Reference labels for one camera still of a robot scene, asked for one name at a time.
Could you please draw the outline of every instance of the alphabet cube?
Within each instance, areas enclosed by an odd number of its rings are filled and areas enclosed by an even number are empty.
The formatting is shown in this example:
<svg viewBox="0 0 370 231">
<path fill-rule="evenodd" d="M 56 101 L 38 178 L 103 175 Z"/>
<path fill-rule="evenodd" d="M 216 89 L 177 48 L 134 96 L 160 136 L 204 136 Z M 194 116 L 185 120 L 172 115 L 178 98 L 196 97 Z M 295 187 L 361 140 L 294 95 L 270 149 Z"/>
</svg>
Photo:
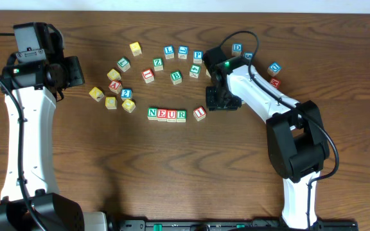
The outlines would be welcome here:
<svg viewBox="0 0 370 231">
<path fill-rule="evenodd" d="M 94 87 L 90 92 L 89 95 L 95 99 L 97 102 L 101 101 L 101 99 L 104 97 L 102 91 L 98 89 L 97 87 Z"/>
<path fill-rule="evenodd" d="M 157 120 L 157 108 L 148 108 L 148 119 L 149 120 Z"/>
<path fill-rule="evenodd" d="M 157 111 L 157 120 L 158 121 L 166 121 L 167 118 L 167 109 L 158 109 Z"/>
<path fill-rule="evenodd" d="M 144 78 L 145 83 L 150 83 L 155 80 L 154 74 L 152 73 L 151 69 L 142 72 L 142 78 Z"/>
<path fill-rule="evenodd" d="M 131 65 L 129 64 L 128 60 L 123 57 L 118 61 L 118 67 L 123 71 L 127 71 L 128 69 L 131 68 Z"/>
<path fill-rule="evenodd" d="M 108 79 L 110 81 L 121 79 L 121 75 L 115 69 L 110 70 L 110 72 L 108 72 L 107 76 L 108 76 Z"/>
<path fill-rule="evenodd" d="M 164 63 L 162 58 L 154 58 L 154 71 L 162 71 L 164 69 Z"/>
<path fill-rule="evenodd" d="M 242 44 L 233 44 L 232 45 L 232 55 L 238 56 L 242 53 Z"/>
<path fill-rule="evenodd" d="M 194 64 L 201 64 L 203 54 L 204 53 L 202 51 L 194 51 L 193 52 L 193 63 Z"/>
<path fill-rule="evenodd" d="M 115 97 L 106 97 L 105 106 L 108 109 L 116 109 L 116 98 Z"/>
<path fill-rule="evenodd" d="M 186 111 L 179 110 L 177 111 L 177 123 L 185 123 L 186 122 Z"/>
<path fill-rule="evenodd" d="M 139 45 L 139 42 L 134 42 L 133 44 L 129 44 L 129 47 L 131 48 L 132 54 L 134 56 L 142 54 L 141 46 Z"/>
<path fill-rule="evenodd" d="M 119 94 L 122 90 L 122 84 L 118 81 L 112 81 L 109 85 L 109 90 L 115 92 L 116 94 Z"/>
<path fill-rule="evenodd" d="M 135 103 L 132 100 L 127 99 L 123 102 L 122 107 L 124 110 L 131 113 L 135 109 Z"/>
<path fill-rule="evenodd" d="M 121 99 L 125 101 L 126 99 L 132 99 L 132 90 L 131 89 L 122 89 Z"/>
<path fill-rule="evenodd" d="M 166 112 L 166 122 L 177 122 L 177 111 L 176 110 L 168 110 Z"/>
<path fill-rule="evenodd" d="M 199 65 L 192 65 L 191 69 L 189 70 L 189 76 L 198 78 L 200 72 L 200 66 Z"/>
<path fill-rule="evenodd" d="M 164 47 L 164 54 L 165 54 L 165 59 L 173 58 L 174 57 L 173 46 Z"/>
<path fill-rule="evenodd" d="M 188 47 L 187 46 L 179 46 L 178 48 L 178 58 L 187 59 L 188 57 Z"/>
<path fill-rule="evenodd" d="M 179 71 L 174 71 L 171 73 L 171 81 L 174 85 L 182 83 L 182 75 Z"/>
<path fill-rule="evenodd" d="M 203 107 L 198 107 L 193 111 L 193 116 L 195 116 L 195 119 L 197 119 L 197 121 L 200 121 L 205 118 L 206 112 Z"/>
<path fill-rule="evenodd" d="M 281 81 L 280 81 L 279 79 L 275 78 L 275 77 L 272 77 L 272 78 L 270 79 L 269 83 L 270 83 L 273 87 L 275 87 L 276 89 L 278 89 L 278 88 L 279 88 L 279 85 L 281 84 Z"/>
<path fill-rule="evenodd" d="M 282 67 L 277 62 L 274 62 L 268 67 L 268 74 L 274 77 L 281 69 Z"/>
<path fill-rule="evenodd" d="M 243 54 L 243 56 L 244 56 L 246 59 L 251 60 L 251 59 L 252 59 L 252 57 L 254 56 L 254 53 L 252 53 L 252 52 L 245 52 L 245 53 Z"/>
</svg>

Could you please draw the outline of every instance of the wooden table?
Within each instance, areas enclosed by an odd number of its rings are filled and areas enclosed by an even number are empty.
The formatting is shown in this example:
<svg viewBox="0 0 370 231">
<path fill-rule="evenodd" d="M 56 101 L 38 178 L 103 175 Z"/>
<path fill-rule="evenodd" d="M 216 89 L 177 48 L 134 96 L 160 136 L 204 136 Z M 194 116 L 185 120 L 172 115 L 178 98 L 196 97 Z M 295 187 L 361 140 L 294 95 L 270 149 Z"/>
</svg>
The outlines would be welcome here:
<svg viewBox="0 0 370 231">
<path fill-rule="evenodd" d="M 237 30 L 255 31 L 261 39 L 256 67 L 282 66 L 280 90 L 320 108 L 326 130 L 340 152 L 338 173 L 318 183 L 317 215 L 356 219 L 370 230 L 370 15 L 271 13 L 144 12 L 0 12 L 0 32 L 13 24 L 48 22 L 61 30 L 66 56 L 76 55 L 86 84 L 65 91 L 53 122 L 53 158 L 62 195 L 83 210 L 148 219 L 252 219 L 280 216 L 282 179 L 270 165 L 265 125 L 247 106 L 235 112 L 208 112 L 201 122 L 193 109 L 205 105 L 210 85 L 203 67 L 190 78 L 187 60 L 166 60 L 164 71 L 146 84 L 141 71 L 163 57 L 163 47 L 190 51 L 217 45 Z M 143 54 L 133 57 L 131 42 Z M 240 35 L 253 51 L 255 42 Z M 13 37 L 0 37 L 0 72 L 17 51 Z M 131 69 L 123 86 L 134 92 L 137 108 L 105 108 L 88 92 L 108 90 L 106 76 L 122 56 Z M 173 86 L 169 74 L 180 70 L 184 81 Z M 185 108 L 185 124 L 149 121 L 149 106 Z M 6 174 L 8 116 L 0 91 L 0 191 Z M 323 173 L 331 171 L 333 155 Z"/>
</svg>

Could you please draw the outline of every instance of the letter on block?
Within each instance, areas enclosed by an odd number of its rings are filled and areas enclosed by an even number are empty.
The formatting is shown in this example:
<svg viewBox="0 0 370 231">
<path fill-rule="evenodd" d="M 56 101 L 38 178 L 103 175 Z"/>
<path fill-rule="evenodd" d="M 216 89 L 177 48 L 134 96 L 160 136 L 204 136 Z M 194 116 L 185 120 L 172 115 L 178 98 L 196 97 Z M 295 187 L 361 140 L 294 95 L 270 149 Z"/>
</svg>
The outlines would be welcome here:
<svg viewBox="0 0 370 231">
<path fill-rule="evenodd" d="M 168 110 L 166 112 L 166 122 L 177 122 L 177 111 L 176 110 Z"/>
<path fill-rule="evenodd" d="M 282 67 L 277 62 L 274 62 L 268 67 L 268 74 L 274 77 L 281 69 Z"/>
<path fill-rule="evenodd" d="M 110 70 L 110 72 L 108 72 L 107 76 L 108 76 L 108 79 L 110 81 L 121 79 L 121 75 L 115 69 Z"/>
<path fill-rule="evenodd" d="M 178 48 L 178 58 L 187 59 L 188 57 L 188 47 L 187 46 L 179 46 Z"/>
<path fill-rule="evenodd" d="M 150 83 L 155 80 L 154 74 L 151 69 L 142 72 L 142 78 L 145 80 L 145 83 Z"/>
<path fill-rule="evenodd" d="M 189 76 L 198 78 L 200 72 L 200 66 L 199 65 L 192 65 L 191 69 L 189 70 Z"/>
<path fill-rule="evenodd" d="M 162 58 L 154 58 L 154 71 L 162 71 L 164 69 L 164 63 Z"/>
<path fill-rule="evenodd" d="M 122 107 L 124 110 L 131 113 L 135 109 L 135 103 L 132 100 L 127 99 L 123 102 Z"/>
<path fill-rule="evenodd" d="M 148 108 L 148 119 L 157 120 L 157 112 L 158 112 L 158 109 L 156 108 Z"/>
<path fill-rule="evenodd" d="M 275 87 L 276 89 L 278 89 L 278 88 L 279 88 L 279 85 L 281 84 L 281 81 L 280 81 L 279 79 L 275 78 L 275 77 L 272 77 L 272 78 L 270 79 L 269 83 L 270 83 L 273 87 Z"/>
<path fill-rule="evenodd" d="M 182 75 L 179 71 L 174 71 L 171 73 L 171 80 L 174 85 L 182 83 Z"/>
<path fill-rule="evenodd" d="M 177 123 L 185 123 L 186 122 L 186 111 L 179 110 L 177 111 Z"/>
<path fill-rule="evenodd" d="M 128 60 L 126 58 L 121 58 L 119 61 L 118 61 L 118 67 L 123 71 L 127 71 L 128 69 L 131 68 L 131 65 L 129 64 Z"/>
<path fill-rule="evenodd" d="M 142 54 L 141 46 L 139 45 L 139 42 L 134 42 L 133 44 L 129 44 L 129 47 L 131 48 L 132 54 L 134 56 Z"/>
<path fill-rule="evenodd" d="M 157 112 L 158 121 L 166 121 L 166 117 L 167 117 L 166 111 L 167 109 L 158 109 L 158 112 Z"/>
<path fill-rule="evenodd" d="M 193 63 L 194 64 L 201 64 L 203 54 L 204 53 L 202 51 L 194 51 L 193 52 Z"/>
<path fill-rule="evenodd" d="M 119 94 L 122 90 L 122 85 L 118 81 L 112 81 L 109 85 L 109 90 L 111 90 L 112 92 L 116 94 Z"/>
<path fill-rule="evenodd" d="M 246 59 L 251 60 L 251 59 L 252 59 L 252 56 L 254 56 L 254 53 L 252 53 L 252 52 L 245 52 L 245 53 L 243 54 L 243 56 L 244 56 Z"/>
<path fill-rule="evenodd" d="M 173 46 L 164 47 L 164 54 L 165 54 L 165 59 L 173 58 L 174 57 Z"/>
<path fill-rule="evenodd" d="M 106 97 L 105 106 L 108 109 L 116 109 L 116 98 L 115 97 Z"/>
<path fill-rule="evenodd" d="M 126 99 L 132 99 L 132 90 L 131 89 L 122 89 L 121 99 L 125 101 Z"/>
<path fill-rule="evenodd" d="M 242 44 L 233 44 L 232 45 L 232 55 L 238 56 L 242 53 Z"/>
<path fill-rule="evenodd" d="M 103 93 L 100 89 L 98 89 L 97 87 L 94 87 L 90 92 L 89 92 L 89 95 L 95 99 L 97 102 L 101 101 L 101 99 L 103 98 Z"/>
<path fill-rule="evenodd" d="M 197 119 L 197 121 L 200 121 L 201 119 L 205 118 L 206 112 L 203 107 L 198 107 L 193 111 L 193 116 L 195 116 L 195 119 Z"/>
</svg>

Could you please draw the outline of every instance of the wood grain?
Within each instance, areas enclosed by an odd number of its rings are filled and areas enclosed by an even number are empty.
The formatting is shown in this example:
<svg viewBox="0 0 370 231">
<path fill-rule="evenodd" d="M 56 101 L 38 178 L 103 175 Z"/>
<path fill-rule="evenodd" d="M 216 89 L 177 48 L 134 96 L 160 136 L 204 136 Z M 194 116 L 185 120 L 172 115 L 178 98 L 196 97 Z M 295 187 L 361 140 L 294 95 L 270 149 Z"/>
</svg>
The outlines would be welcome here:
<svg viewBox="0 0 370 231">
<path fill-rule="evenodd" d="M 261 48 L 255 63 L 267 78 L 273 61 L 285 94 L 319 106 L 325 128 L 340 152 L 339 172 L 317 187 L 317 214 L 355 219 L 370 230 L 370 15 L 272 13 L 0 12 L 0 32 L 13 24 L 48 22 L 64 34 L 67 56 L 79 57 L 86 84 L 67 89 L 53 123 L 55 174 L 62 195 L 83 210 L 106 209 L 148 219 L 252 219 L 280 216 L 282 180 L 267 155 L 265 126 L 248 106 L 208 112 L 201 122 L 193 109 L 204 105 L 205 67 L 189 78 L 188 60 L 164 61 L 164 71 L 146 84 L 141 71 L 163 57 L 163 46 L 207 50 L 237 30 L 255 31 Z M 131 42 L 143 54 L 133 57 Z M 254 41 L 240 35 L 244 51 Z M 17 51 L 13 37 L 0 37 L 0 71 Z M 108 111 L 88 95 L 105 89 L 108 71 L 122 56 L 131 69 L 123 86 L 133 89 L 137 108 Z M 169 74 L 184 81 L 173 86 Z M 149 106 L 185 108 L 185 124 L 148 121 Z M 0 91 L 0 191 L 6 174 L 8 117 Z M 325 162 L 324 173 L 333 167 Z"/>
</svg>

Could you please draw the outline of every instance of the white background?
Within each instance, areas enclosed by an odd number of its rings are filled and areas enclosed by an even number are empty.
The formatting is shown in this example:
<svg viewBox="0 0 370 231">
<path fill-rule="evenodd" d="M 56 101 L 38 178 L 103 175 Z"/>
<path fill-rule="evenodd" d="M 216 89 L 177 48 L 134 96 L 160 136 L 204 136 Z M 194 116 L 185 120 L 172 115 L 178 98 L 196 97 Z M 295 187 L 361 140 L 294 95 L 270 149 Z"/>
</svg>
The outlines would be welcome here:
<svg viewBox="0 0 370 231">
<path fill-rule="evenodd" d="M 0 0 L 0 10 L 370 13 L 370 0 Z"/>
</svg>

